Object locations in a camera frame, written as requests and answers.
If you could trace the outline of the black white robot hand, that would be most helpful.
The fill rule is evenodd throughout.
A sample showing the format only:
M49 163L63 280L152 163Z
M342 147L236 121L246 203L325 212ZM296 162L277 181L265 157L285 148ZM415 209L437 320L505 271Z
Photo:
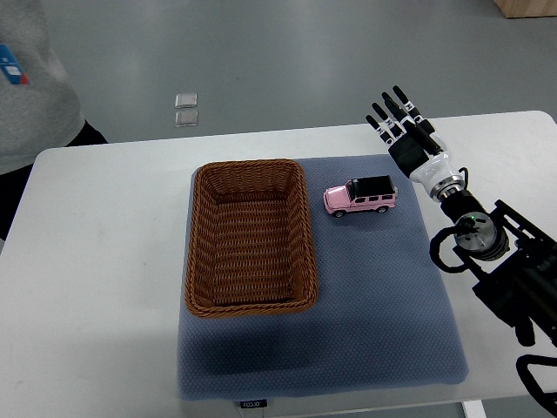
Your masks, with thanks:
M400 87L395 85L393 92L407 112L388 93L382 92L381 97L387 110L405 129L410 126L410 115L417 123L418 139L407 132L403 133L402 129L375 102L372 103L372 108L390 132L371 115L366 115L366 121L386 144L396 166L415 183L455 183L456 170L452 167L451 156L445 149L445 144L431 136L435 132L433 125L430 122L422 122L420 111Z

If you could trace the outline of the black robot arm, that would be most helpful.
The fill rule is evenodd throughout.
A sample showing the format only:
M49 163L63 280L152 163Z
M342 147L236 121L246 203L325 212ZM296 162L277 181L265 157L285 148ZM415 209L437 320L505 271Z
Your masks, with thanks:
M456 170L440 135L408 96L394 86L372 104L367 123L401 172L423 186L452 225L430 241L432 262L446 273L470 271L475 295L514 329L519 343L535 343L539 327L556 340L556 242L501 200L487 212Z

